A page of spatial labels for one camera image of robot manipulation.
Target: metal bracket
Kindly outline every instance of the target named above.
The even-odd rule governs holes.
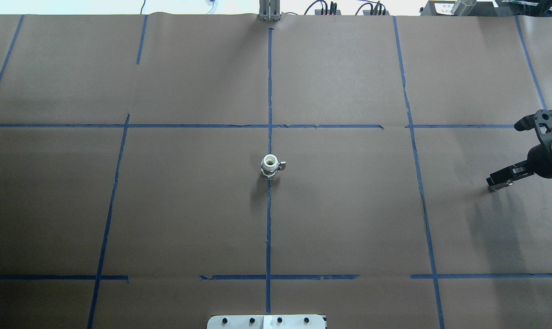
[[[260,21],[279,21],[280,0],[259,0],[259,20]]]
[[[548,152],[552,152],[552,111],[539,110],[535,114],[527,115],[514,125],[517,131],[535,129],[537,139]]]
[[[326,329],[326,316],[317,314],[213,316],[207,329]]]

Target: white pipe fitting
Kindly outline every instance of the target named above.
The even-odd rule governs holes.
[[[286,168],[286,162],[278,162],[278,158],[274,154],[268,154],[262,159],[261,173],[264,179],[272,180],[276,177],[278,170],[284,170]]]

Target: black cable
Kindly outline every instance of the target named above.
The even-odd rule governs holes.
[[[379,11],[378,11],[378,16],[382,16],[382,10],[385,11],[385,5],[382,4],[381,2],[378,2],[379,4]]]
[[[365,4],[362,4],[361,7],[359,7],[359,9],[357,9],[357,12],[355,13],[355,16],[357,16],[359,14],[359,10],[361,10],[361,8],[363,8],[367,5],[371,6],[371,11],[369,12],[369,14],[371,15],[371,13],[373,12],[373,4],[371,2],[365,2]]]
[[[328,11],[328,4],[326,4],[325,0],[316,0],[306,9],[305,15],[306,15],[307,12],[309,12],[310,7],[314,6],[317,2],[320,2],[321,6],[322,6],[322,4],[324,4],[324,10],[321,9],[321,11],[320,11],[321,15],[323,15],[325,12]]]

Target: metal valve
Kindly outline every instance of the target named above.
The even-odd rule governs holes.
[[[268,154],[263,157],[260,172],[265,180],[274,179],[278,170],[284,169],[286,169],[286,162],[278,162],[278,158],[274,154]]]

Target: cable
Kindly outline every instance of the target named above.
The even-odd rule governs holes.
[[[219,4],[219,0],[214,0],[212,1],[213,2],[213,6],[211,7],[211,10],[209,10],[207,12],[207,15],[213,15],[215,13],[215,11],[217,10],[217,6]]]
[[[385,15],[385,5],[382,4],[381,2],[379,2],[379,11],[378,11],[378,15],[379,15],[379,16]]]
[[[316,0],[306,9],[305,15],[306,15],[307,12],[309,12],[310,7],[314,6],[317,2],[320,2],[321,6],[322,6],[322,4],[324,4],[324,10],[321,9],[321,11],[320,11],[321,15],[323,15],[325,12],[328,11],[328,4],[326,4],[325,0]]]
[[[363,8],[367,5],[371,6],[371,11],[369,12],[369,14],[371,15],[371,13],[373,12],[373,4],[371,2],[365,2],[365,4],[362,4],[361,7],[359,7],[359,9],[357,9],[357,12],[355,13],[355,16],[357,16],[359,14],[359,11],[361,10],[361,8]]]

